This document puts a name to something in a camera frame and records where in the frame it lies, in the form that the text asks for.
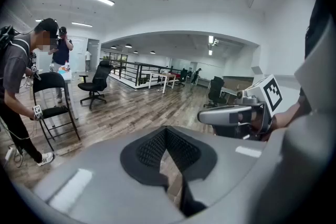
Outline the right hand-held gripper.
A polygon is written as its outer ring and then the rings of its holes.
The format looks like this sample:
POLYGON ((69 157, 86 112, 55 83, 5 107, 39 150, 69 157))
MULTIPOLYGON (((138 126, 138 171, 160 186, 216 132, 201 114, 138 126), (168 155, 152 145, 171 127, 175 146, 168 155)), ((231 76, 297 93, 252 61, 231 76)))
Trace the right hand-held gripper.
POLYGON ((272 124, 272 117, 282 102, 274 75, 237 92, 232 105, 201 110, 197 119, 213 125, 216 135, 261 141, 272 124))

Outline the black folding chair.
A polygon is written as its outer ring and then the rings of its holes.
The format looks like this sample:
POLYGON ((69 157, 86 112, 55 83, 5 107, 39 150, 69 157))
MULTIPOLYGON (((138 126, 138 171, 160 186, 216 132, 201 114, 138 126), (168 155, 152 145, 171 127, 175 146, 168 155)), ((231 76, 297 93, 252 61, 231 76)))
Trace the black folding chair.
MULTIPOLYGON (((51 89, 52 88, 64 88, 65 89, 65 81, 59 73, 50 74, 50 75, 51 75, 51 78, 49 78, 49 79, 46 78, 46 77, 41 78, 40 81, 37 80, 37 79, 34 79, 33 98, 34 98, 34 104, 35 105, 38 105, 37 101, 36 101, 36 93, 39 93, 41 90, 48 90, 50 88, 51 89)), ((48 143, 48 145, 49 145, 49 147, 52 151, 54 151, 54 149, 53 149, 53 147, 50 143, 50 140, 55 141, 56 137, 60 137, 64 134, 67 134, 67 133, 69 133, 69 131, 66 131, 66 132, 63 132, 63 133, 60 133, 60 134, 56 134, 55 136, 53 136, 50 132, 51 130, 55 130, 57 128, 60 128, 60 127, 71 124, 78 140, 81 141, 81 138, 78 134, 77 127, 76 127, 75 122, 74 122, 74 117, 72 116, 72 112, 70 110, 69 100, 65 99, 65 101, 66 101, 66 105, 54 106, 52 108, 46 108, 46 109, 41 108, 42 111, 43 111, 44 118, 39 120, 40 127, 41 127, 42 132, 44 134, 44 137, 45 137, 45 139, 46 139, 46 141, 47 141, 47 143, 48 143), (60 115, 63 115, 63 114, 69 115, 70 122, 59 125, 59 126, 54 126, 54 127, 49 129, 45 120, 50 119, 50 118, 52 119, 53 117, 60 116, 60 115)))

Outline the brick wall panel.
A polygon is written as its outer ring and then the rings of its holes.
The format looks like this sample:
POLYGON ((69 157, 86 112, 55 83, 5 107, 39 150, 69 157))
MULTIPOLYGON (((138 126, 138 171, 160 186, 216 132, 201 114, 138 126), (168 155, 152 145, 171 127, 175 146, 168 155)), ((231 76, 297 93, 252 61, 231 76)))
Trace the brick wall panel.
POLYGON ((253 83, 253 77, 223 76, 224 87, 239 91, 250 87, 253 83))

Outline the person's black shirt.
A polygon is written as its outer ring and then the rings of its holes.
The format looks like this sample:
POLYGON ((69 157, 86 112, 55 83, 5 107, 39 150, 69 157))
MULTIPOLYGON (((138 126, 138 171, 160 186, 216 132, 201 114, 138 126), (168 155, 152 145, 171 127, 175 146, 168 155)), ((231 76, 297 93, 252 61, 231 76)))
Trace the person's black shirt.
POLYGON ((328 23, 330 12, 323 0, 316 0, 305 35, 305 59, 312 52, 328 23))

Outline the white desk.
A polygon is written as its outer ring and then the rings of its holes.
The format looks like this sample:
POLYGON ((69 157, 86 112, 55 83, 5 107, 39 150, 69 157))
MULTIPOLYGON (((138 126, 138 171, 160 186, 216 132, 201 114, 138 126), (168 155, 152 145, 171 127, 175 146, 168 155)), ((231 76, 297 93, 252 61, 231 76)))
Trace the white desk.
POLYGON ((246 90, 232 90, 226 87, 221 88, 221 97, 226 101, 225 104, 243 104, 248 98, 251 98, 251 95, 248 94, 246 90))

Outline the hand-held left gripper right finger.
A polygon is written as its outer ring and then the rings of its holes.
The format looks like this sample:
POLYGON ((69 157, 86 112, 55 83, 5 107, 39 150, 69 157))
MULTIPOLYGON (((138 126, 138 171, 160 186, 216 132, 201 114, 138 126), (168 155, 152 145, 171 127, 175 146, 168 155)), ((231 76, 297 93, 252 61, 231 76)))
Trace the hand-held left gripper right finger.
POLYGON ((190 217, 206 208, 194 199, 189 183, 205 180, 217 163, 217 153, 208 144, 197 140, 177 128, 165 128, 165 146, 182 174, 182 191, 179 210, 190 217))

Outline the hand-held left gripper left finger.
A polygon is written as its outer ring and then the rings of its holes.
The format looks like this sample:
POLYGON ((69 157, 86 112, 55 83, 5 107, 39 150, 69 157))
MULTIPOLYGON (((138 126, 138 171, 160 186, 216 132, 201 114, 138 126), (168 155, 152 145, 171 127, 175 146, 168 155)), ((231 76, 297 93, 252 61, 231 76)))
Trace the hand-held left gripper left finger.
POLYGON ((166 151, 166 127, 159 127, 126 145, 120 154, 125 172, 143 185, 167 187, 167 176, 160 173, 166 151))

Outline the person's right forearm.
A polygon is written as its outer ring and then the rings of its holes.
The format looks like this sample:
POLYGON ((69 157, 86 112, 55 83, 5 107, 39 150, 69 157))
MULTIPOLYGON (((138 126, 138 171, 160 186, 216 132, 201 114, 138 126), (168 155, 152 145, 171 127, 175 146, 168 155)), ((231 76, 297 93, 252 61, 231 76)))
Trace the person's right forearm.
POLYGON ((287 127, 295 119, 307 115, 311 112, 311 106, 306 98, 299 98, 299 100, 292 105, 287 111, 276 113, 272 117, 272 124, 270 130, 287 127))

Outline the black metal railing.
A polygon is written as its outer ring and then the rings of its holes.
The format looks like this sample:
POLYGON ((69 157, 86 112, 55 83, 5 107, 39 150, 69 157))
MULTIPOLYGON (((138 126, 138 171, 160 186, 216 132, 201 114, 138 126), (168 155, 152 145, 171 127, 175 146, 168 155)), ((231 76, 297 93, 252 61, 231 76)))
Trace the black metal railing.
POLYGON ((170 71, 168 67, 161 67, 147 63, 127 62, 112 59, 108 59, 108 61, 113 66, 109 73, 109 77, 133 89, 147 88, 150 83, 150 76, 152 76, 151 86, 158 85, 163 80, 158 73, 170 71))

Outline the wooden table white legs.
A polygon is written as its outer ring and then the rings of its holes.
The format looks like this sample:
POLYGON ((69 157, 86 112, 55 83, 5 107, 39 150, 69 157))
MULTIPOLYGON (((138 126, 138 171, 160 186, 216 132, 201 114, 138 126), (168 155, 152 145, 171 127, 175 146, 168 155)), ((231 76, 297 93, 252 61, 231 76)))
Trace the wooden table white legs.
POLYGON ((158 76, 158 78, 164 78, 163 82, 163 88, 162 88, 162 93, 165 94, 165 89, 171 82, 171 88, 174 88, 175 82, 176 82, 176 75, 175 74, 170 74, 170 73, 158 73, 158 72, 150 72, 149 73, 149 85, 148 89, 151 88, 151 83, 153 80, 153 76, 158 76))

